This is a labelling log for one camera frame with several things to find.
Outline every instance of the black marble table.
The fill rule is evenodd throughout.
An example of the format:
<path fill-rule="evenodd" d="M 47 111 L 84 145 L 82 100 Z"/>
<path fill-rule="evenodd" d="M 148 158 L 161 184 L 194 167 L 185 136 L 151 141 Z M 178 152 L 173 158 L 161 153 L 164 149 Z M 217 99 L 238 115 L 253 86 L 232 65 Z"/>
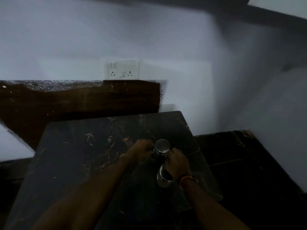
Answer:
<path fill-rule="evenodd" d="M 44 131 L 5 229 L 29 229 L 48 207 L 115 161 L 138 139 L 167 139 L 186 155 L 199 184 L 215 199 L 222 199 L 179 111 L 54 122 Z M 133 226 L 190 209 L 176 183 L 166 189 L 158 186 L 161 163 L 150 158 L 130 168 L 95 229 Z"/>

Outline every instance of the person's right arm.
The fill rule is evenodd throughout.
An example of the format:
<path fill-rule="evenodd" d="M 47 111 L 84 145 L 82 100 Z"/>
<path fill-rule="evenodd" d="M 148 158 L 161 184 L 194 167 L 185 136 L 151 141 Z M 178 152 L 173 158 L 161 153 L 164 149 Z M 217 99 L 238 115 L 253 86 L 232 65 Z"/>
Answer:
<path fill-rule="evenodd" d="M 191 174 L 189 161 L 176 148 L 173 148 L 167 155 L 165 161 L 166 170 L 174 177 L 175 180 L 183 174 Z M 181 186 L 195 211 L 200 225 L 206 230 L 221 229 L 250 229 L 235 215 L 225 209 L 216 200 L 210 197 L 196 181 L 185 178 Z"/>

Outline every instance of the bracelet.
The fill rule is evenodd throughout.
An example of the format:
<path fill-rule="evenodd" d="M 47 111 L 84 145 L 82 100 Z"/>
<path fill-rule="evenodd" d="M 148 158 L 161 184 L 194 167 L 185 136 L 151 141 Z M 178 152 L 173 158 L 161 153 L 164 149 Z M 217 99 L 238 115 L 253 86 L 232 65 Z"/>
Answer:
<path fill-rule="evenodd" d="M 182 175 L 179 176 L 178 179 L 177 179 L 177 183 L 178 183 L 178 185 L 179 185 L 179 187 L 180 187 L 181 189 L 183 189 L 182 186 L 181 186 L 181 183 L 182 183 L 182 181 L 185 180 L 186 178 L 187 178 L 187 179 L 192 179 L 192 180 L 194 180 L 196 183 L 198 183 L 198 180 L 197 180 L 193 175 L 191 175 L 191 174 L 182 174 Z"/>

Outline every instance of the forearm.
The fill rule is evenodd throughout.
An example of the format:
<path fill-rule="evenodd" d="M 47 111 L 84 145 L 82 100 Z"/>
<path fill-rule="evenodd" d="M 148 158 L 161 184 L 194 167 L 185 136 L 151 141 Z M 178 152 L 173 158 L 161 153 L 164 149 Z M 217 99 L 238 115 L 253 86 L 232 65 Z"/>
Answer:
<path fill-rule="evenodd" d="M 56 202 L 32 229 L 93 229 L 112 199 L 122 175 L 133 162 L 135 159 L 130 155 L 121 155 L 69 197 Z"/>
<path fill-rule="evenodd" d="M 210 197 L 195 181 L 184 179 L 182 188 L 204 229 L 249 229 L 241 220 Z"/>

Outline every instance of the power socket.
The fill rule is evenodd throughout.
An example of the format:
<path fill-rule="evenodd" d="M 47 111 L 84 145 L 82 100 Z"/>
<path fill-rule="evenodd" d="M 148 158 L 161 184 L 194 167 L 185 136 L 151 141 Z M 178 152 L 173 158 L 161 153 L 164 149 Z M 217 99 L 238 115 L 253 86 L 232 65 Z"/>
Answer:
<path fill-rule="evenodd" d="M 138 59 L 107 60 L 106 71 L 109 80 L 138 80 Z"/>

